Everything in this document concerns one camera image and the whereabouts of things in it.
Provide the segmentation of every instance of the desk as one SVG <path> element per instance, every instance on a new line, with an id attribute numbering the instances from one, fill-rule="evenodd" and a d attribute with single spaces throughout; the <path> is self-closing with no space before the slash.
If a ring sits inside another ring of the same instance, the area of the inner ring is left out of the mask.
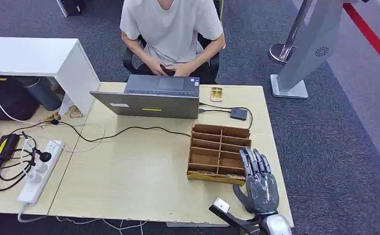
<path id="1" fill-rule="evenodd" d="M 53 112 L 46 111 L 43 106 L 37 110 L 35 115 L 29 120 L 30 122 L 37 123 L 46 116 L 51 115 Z M 86 117 L 83 118 L 70 118 L 68 115 L 62 118 L 63 121 L 67 121 L 71 124 L 85 122 Z M 16 121 L 0 121 L 0 137 L 2 135 L 10 134 L 13 130 L 21 127 L 27 127 L 30 124 L 16 122 Z M 82 126 L 76 127 L 78 131 L 82 130 Z M 62 140 L 66 144 L 67 149 L 73 149 L 79 139 L 79 136 L 70 128 L 70 127 L 34 127 L 31 129 L 25 130 L 28 135 L 31 135 L 35 138 L 38 149 L 43 151 L 45 145 L 48 143 L 46 139 L 36 138 L 38 137 L 47 137 L 55 140 Z M 22 147 L 24 141 L 20 139 L 19 147 Z M 53 202 L 54 196 L 56 195 L 57 188 L 59 187 L 60 181 L 63 177 L 66 166 L 69 162 L 71 152 L 64 150 L 61 154 L 59 161 L 57 162 L 46 187 L 38 201 L 38 203 L 29 207 L 25 210 L 24 213 L 28 214 L 47 214 L 48 210 Z M 7 165 L 12 165 L 18 163 L 19 160 L 10 160 Z M 12 168 L 2 170 L 1 174 L 3 177 L 9 178 L 22 170 L 21 166 L 15 166 Z M 20 194 L 22 188 L 24 187 L 25 181 L 22 180 L 13 188 L 0 192 L 0 213 L 18 213 L 21 208 L 21 203 L 17 201 L 17 197 Z M 4 188 L 10 185 L 10 182 L 4 182 L 0 180 L 0 188 Z"/>
<path id="2" fill-rule="evenodd" d="M 125 83 L 103 82 L 100 91 L 122 92 Z M 209 102 L 210 87 L 200 87 L 202 102 Z M 262 87 L 224 86 L 219 106 L 245 106 L 254 116 L 252 145 L 269 159 L 279 186 L 278 211 L 293 226 L 288 197 L 273 139 Z M 105 126 L 107 136 L 129 126 L 159 126 L 190 133 L 193 123 L 247 128 L 249 121 L 230 119 L 227 113 L 203 113 L 199 119 L 117 116 L 95 100 L 88 121 Z M 100 137 L 99 129 L 85 126 L 85 138 Z M 79 140 L 76 149 L 93 143 Z M 208 210 L 216 197 L 231 206 L 239 218 L 251 218 L 233 194 L 232 185 L 187 180 L 190 138 L 161 130 L 128 130 L 104 140 L 91 151 L 74 153 L 49 215 L 132 219 L 182 223 L 226 224 Z"/>

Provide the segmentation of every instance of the man's hand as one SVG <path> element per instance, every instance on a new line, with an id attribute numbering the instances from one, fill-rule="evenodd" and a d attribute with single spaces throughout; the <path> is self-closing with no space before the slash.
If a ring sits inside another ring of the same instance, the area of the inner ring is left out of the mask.
<path id="1" fill-rule="evenodd" d="M 166 69 L 175 71 L 175 77 L 188 77 L 192 72 L 194 72 L 194 70 L 196 70 L 190 62 L 168 66 Z"/>
<path id="2" fill-rule="evenodd" d="M 161 76 L 167 76 L 165 72 L 162 70 L 160 65 L 166 66 L 163 62 L 161 62 L 158 58 L 153 57 L 153 56 L 148 56 L 145 58 L 145 61 L 143 61 L 150 70 L 156 74 L 156 75 L 161 75 Z"/>

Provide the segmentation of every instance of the black bag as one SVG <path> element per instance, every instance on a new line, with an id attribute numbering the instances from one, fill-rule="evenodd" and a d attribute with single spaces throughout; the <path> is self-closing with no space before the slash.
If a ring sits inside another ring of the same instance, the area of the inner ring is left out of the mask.
<path id="1" fill-rule="evenodd" d="M 23 85 L 6 76 L 0 76 L 0 104 L 13 118 L 30 119 L 39 107 L 39 103 Z M 0 109 L 0 120 L 11 120 Z"/>

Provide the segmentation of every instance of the red stripe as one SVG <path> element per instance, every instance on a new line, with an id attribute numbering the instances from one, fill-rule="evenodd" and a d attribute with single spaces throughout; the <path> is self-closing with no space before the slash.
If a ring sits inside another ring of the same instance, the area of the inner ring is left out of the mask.
<path id="1" fill-rule="evenodd" d="M 362 19 L 350 3 L 344 3 L 343 8 L 354 21 L 356 26 L 360 29 L 361 33 L 365 36 L 368 42 L 380 55 L 380 38 L 378 38 L 377 35 L 370 29 L 367 23 Z"/>

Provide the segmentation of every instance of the prosthetic hand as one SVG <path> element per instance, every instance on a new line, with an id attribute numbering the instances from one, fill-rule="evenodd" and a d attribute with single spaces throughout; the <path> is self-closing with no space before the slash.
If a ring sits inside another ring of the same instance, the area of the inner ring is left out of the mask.
<path id="1" fill-rule="evenodd" d="M 254 214 L 254 217 L 250 220 L 235 218 L 229 213 L 229 204 L 220 198 L 209 209 L 229 225 L 240 227 L 248 234 L 248 227 L 259 225 L 268 235 L 291 235 L 289 223 L 276 210 L 279 206 L 278 187 L 267 158 L 250 147 L 245 147 L 239 153 L 245 168 L 247 196 L 237 185 L 233 185 L 233 191 L 246 211 Z"/>

